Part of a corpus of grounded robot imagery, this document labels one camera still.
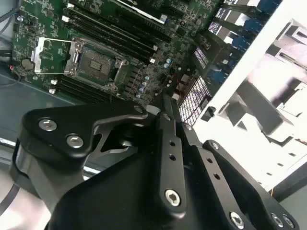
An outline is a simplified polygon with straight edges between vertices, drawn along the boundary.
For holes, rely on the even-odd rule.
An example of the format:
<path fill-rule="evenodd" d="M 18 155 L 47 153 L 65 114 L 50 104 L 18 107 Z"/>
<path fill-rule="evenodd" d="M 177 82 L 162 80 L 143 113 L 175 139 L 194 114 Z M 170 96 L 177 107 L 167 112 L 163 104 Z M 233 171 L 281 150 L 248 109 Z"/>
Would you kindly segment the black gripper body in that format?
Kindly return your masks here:
<path fill-rule="evenodd" d="M 222 206 L 213 155 L 201 148 L 183 152 L 185 215 L 155 188 L 154 158 L 137 154 L 71 189 L 57 204 L 51 230 L 228 230 L 229 208 Z"/>

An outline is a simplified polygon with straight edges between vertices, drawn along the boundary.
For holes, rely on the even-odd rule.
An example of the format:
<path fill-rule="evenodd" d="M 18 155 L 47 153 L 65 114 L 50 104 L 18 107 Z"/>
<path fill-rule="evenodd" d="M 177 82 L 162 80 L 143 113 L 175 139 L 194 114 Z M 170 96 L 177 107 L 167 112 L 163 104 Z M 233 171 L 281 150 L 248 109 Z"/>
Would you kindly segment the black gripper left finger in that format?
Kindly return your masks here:
<path fill-rule="evenodd" d="M 175 99 L 163 95 L 157 114 L 135 102 L 86 104 L 36 109 L 26 113 L 12 157 L 15 182 L 34 192 L 53 211 L 60 199 L 81 183 L 84 165 L 90 156 L 102 155 L 111 131 L 121 125 L 145 127 L 158 123 L 159 205 L 173 217 L 186 213 L 182 146 L 176 137 L 181 122 Z"/>

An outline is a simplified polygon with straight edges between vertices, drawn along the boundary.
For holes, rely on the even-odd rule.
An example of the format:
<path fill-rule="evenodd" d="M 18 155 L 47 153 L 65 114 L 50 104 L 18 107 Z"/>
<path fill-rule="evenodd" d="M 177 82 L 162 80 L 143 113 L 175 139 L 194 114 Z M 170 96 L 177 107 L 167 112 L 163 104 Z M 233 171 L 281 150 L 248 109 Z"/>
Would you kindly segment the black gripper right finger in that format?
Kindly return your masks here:
<path fill-rule="evenodd" d="M 184 148 L 196 172 L 205 177 L 217 230 L 298 230 L 299 224 L 239 163 L 213 140 L 201 143 L 193 128 L 181 121 L 170 100 Z"/>

